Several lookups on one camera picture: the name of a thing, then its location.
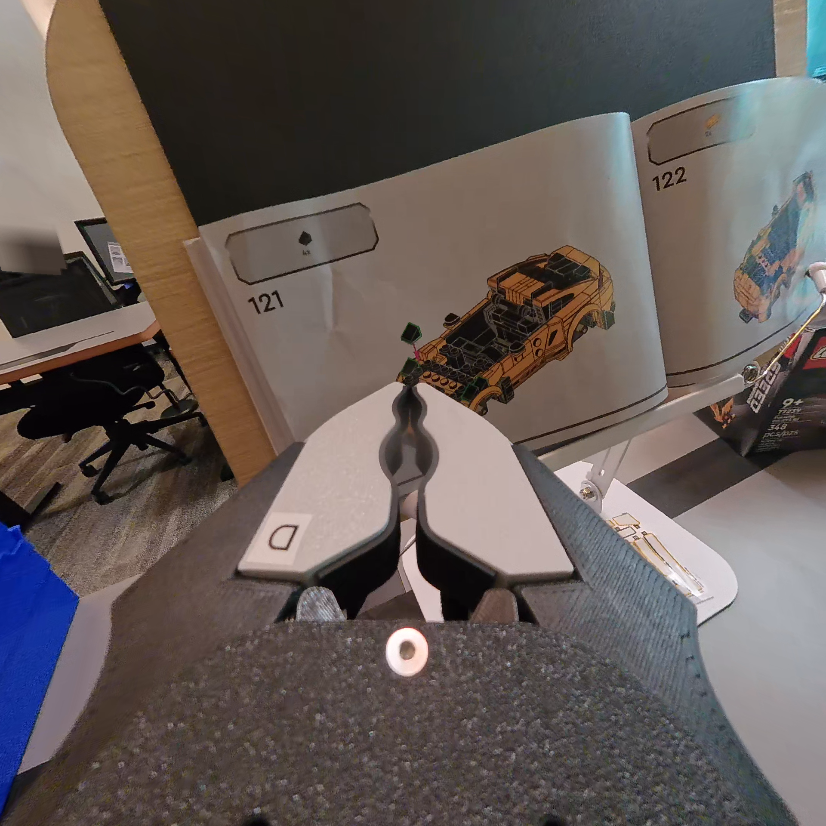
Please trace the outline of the black office chair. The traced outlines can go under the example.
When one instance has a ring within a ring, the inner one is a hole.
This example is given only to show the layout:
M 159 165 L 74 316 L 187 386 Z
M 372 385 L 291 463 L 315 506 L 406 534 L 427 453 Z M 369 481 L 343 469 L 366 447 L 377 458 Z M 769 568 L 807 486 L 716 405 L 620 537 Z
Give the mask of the black office chair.
M 178 447 L 154 437 L 163 428 L 195 419 L 207 425 L 199 411 L 131 422 L 127 416 L 154 407 L 151 391 L 164 391 L 164 371 L 142 345 L 132 345 L 41 374 L 35 398 L 19 419 L 16 430 L 28 440 L 70 437 L 89 428 L 101 428 L 107 442 L 82 460 L 83 475 L 96 481 L 90 497 L 98 505 L 111 501 L 104 483 L 129 447 L 161 449 L 181 463 L 191 459 Z

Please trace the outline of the office desk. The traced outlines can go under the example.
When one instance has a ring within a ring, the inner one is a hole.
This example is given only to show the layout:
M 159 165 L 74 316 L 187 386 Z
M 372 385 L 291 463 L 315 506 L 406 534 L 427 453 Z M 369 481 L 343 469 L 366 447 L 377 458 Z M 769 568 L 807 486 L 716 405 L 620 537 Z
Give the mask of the office desk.
M 2 326 L 1 387 L 58 367 L 142 344 L 160 332 L 148 302 L 13 338 Z

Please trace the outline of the lego instruction booklet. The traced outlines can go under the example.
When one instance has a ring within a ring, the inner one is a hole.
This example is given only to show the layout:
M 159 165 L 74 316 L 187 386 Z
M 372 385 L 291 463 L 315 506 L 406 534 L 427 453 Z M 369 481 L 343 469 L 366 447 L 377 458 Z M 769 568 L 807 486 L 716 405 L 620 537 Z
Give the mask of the lego instruction booklet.
M 728 380 L 819 303 L 824 82 L 573 120 L 199 226 L 275 451 L 390 382 L 533 449 Z

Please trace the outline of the computer monitor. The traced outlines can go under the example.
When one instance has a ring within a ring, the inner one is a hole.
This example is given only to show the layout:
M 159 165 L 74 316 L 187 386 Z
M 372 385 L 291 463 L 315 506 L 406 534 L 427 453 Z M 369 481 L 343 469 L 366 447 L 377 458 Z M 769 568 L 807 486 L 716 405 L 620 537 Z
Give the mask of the computer monitor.
M 65 261 L 58 275 L 1 273 L 1 321 L 12 338 L 122 307 L 85 253 L 68 253 Z
M 78 220 L 74 224 L 109 285 L 137 288 L 137 281 L 126 253 L 117 242 L 107 219 L 101 217 Z

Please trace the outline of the black wood-edged divider panel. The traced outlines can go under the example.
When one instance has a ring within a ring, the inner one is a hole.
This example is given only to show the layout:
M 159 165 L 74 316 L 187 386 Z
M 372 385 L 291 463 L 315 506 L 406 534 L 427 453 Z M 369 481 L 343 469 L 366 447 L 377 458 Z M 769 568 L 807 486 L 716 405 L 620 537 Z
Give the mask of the black wood-edged divider panel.
M 274 459 L 197 226 L 806 70 L 807 2 L 56 2 L 57 119 L 239 485 Z

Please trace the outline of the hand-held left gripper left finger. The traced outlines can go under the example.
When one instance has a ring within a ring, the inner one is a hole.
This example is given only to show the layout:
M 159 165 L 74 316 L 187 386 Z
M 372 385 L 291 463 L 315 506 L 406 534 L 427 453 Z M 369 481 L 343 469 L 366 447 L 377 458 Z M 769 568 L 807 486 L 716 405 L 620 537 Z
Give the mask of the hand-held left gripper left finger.
M 340 411 L 296 458 L 244 551 L 241 576 L 320 582 L 369 552 L 398 557 L 405 385 L 392 382 Z

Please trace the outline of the white book stand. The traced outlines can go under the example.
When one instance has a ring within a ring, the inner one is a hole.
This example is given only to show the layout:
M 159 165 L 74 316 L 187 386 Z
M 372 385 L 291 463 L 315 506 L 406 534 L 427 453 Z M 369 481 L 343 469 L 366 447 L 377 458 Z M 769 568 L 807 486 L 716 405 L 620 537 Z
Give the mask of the white book stand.
M 264 410 L 267 387 L 262 370 L 243 345 L 240 323 L 233 308 L 221 304 L 219 274 L 210 250 L 201 237 L 185 240 L 182 244 L 262 424 L 273 424 L 277 411 L 268 413 Z M 653 557 L 658 570 L 666 571 L 668 576 L 673 573 L 677 584 L 688 585 L 694 577 L 695 584 L 699 584 L 699 595 L 692 586 L 689 597 L 697 608 L 698 625 L 734 602 L 738 594 L 738 581 L 733 569 L 720 554 L 666 516 L 665 505 L 654 505 L 653 494 L 646 494 L 646 499 L 632 492 L 621 481 L 615 481 L 616 472 L 634 438 L 641 438 L 649 431 L 741 391 L 749 395 L 751 390 L 757 389 L 759 382 L 747 382 L 746 379 L 758 377 L 759 374 L 760 381 L 767 380 L 770 372 L 767 367 L 768 363 L 762 365 L 757 361 L 746 365 L 741 373 L 722 380 L 677 387 L 668 392 L 666 401 L 651 410 L 574 439 L 567 446 L 544 453 L 539 451 L 539 458 L 558 474 L 578 498 L 600 513 L 604 521 L 619 528 L 619 535 L 645 553 L 654 548 L 658 549 L 657 553 L 665 553 L 665 557 Z M 595 451 L 595 455 L 587 461 L 562 467 L 563 459 L 584 459 L 585 453 L 594 447 L 604 449 Z

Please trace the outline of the lego sticker sheet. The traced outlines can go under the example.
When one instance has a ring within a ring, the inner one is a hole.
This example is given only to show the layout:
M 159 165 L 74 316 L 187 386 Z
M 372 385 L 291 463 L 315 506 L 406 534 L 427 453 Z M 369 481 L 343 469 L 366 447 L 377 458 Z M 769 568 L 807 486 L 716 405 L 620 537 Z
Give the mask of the lego sticker sheet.
M 654 533 L 646 531 L 632 514 L 621 513 L 608 519 L 607 524 L 692 603 L 700 604 L 710 599 L 711 593 L 703 583 L 676 560 Z

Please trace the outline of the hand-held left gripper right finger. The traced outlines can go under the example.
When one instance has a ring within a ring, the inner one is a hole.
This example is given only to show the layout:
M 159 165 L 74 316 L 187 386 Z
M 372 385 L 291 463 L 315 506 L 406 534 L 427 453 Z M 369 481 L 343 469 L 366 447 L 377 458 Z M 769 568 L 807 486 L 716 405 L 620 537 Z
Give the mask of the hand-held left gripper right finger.
M 414 391 L 433 450 L 418 499 L 424 535 L 501 585 L 570 578 L 573 563 L 511 441 L 434 387 Z

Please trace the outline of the black lego box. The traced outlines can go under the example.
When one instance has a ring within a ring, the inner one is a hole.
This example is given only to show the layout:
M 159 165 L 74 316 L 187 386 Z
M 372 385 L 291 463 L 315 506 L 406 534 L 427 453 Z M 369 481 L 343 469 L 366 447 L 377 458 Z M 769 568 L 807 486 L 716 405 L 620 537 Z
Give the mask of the black lego box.
M 744 458 L 824 449 L 824 321 L 787 346 L 758 382 L 695 417 Z

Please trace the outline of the blue plastic bin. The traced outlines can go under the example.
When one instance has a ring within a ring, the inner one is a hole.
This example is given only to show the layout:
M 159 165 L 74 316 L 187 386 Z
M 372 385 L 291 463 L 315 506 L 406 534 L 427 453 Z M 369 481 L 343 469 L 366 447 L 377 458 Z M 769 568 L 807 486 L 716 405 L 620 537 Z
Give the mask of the blue plastic bin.
M 78 596 L 19 526 L 1 525 L 1 807 L 22 763 Z

